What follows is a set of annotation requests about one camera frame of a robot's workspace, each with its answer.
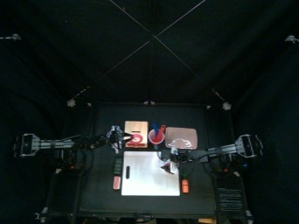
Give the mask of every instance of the cup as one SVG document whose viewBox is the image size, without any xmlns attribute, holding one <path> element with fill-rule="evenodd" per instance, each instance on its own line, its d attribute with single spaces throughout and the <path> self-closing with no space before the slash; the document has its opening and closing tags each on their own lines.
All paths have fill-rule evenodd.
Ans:
<svg viewBox="0 0 299 224">
<path fill-rule="evenodd" d="M 150 131 L 150 133 L 148 133 L 148 140 L 150 140 L 150 142 L 152 143 L 152 145 L 158 145 L 158 144 L 160 144 L 160 143 L 163 142 L 163 140 L 164 140 L 164 133 L 163 133 L 163 137 L 162 137 L 162 139 L 160 139 L 159 141 L 155 141 L 155 130 L 152 129 L 152 130 Z"/>
</svg>

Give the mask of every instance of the red object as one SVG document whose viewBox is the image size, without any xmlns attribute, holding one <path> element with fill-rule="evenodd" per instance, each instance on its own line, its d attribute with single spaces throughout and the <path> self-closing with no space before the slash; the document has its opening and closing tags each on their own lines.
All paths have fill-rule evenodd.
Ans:
<svg viewBox="0 0 299 224">
<path fill-rule="evenodd" d="M 156 138 L 154 139 L 154 142 L 159 143 L 162 142 L 163 138 L 164 138 L 164 130 L 166 130 L 166 126 L 163 125 L 162 128 L 159 129 L 159 133 Z"/>
<path fill-rule="evenodd" d="M 119 190 L 120 189 L 120 177 L 115 176 L 115 180 L 114 180 L 114 190 Z"/>
<path fill-rule="evenodd" d="M 190 192 L 190 181 L 188 181 L 188 179 L 182 180 L 182 192 L 183 193 Z"/>
</svg>

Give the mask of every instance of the black backdrop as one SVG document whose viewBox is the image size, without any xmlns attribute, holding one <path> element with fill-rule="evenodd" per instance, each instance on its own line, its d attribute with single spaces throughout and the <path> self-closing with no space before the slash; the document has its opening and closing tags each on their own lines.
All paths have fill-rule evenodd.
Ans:
<svg viewBox="0 0 299 224">
<path fill-rule="evenodd" d="M 264 156 L 246 186 L 258 223 L 296 223 L 298 1 L 1 1 L 1 204 L 4 220 L 43 208 L 42 165 L 12 160 L 24 132 L 62 137 L 76 103 L 232 104 L 236 135 Z"/>
</svg>

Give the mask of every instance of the orange object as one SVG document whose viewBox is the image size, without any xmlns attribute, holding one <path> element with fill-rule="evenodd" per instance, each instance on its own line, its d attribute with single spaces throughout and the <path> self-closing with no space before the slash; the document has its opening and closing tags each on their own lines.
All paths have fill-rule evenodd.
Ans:
<svg viewBox="0 0 299 224">
<path fill-rule="evenodd" d="M 183 193 L 190 192 L 190 181 L 188 181 L 188 179 L 182 180 L 182 192 Z"/>
</svg>

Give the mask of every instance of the pink object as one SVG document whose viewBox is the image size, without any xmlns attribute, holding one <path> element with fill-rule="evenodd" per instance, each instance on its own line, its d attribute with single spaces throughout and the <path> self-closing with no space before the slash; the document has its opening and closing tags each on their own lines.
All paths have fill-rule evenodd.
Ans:
<svg viewBox="0 0 299 224">
<path fill-rule="evenodd" d="M 158 136 L 154 139 L 155 142 L 160 142 L 162 139 L 164 140 L 164 130 L 166 130 L 166 126 L 163 125 L 162 128 L 159 129 Z"/>
</svg>

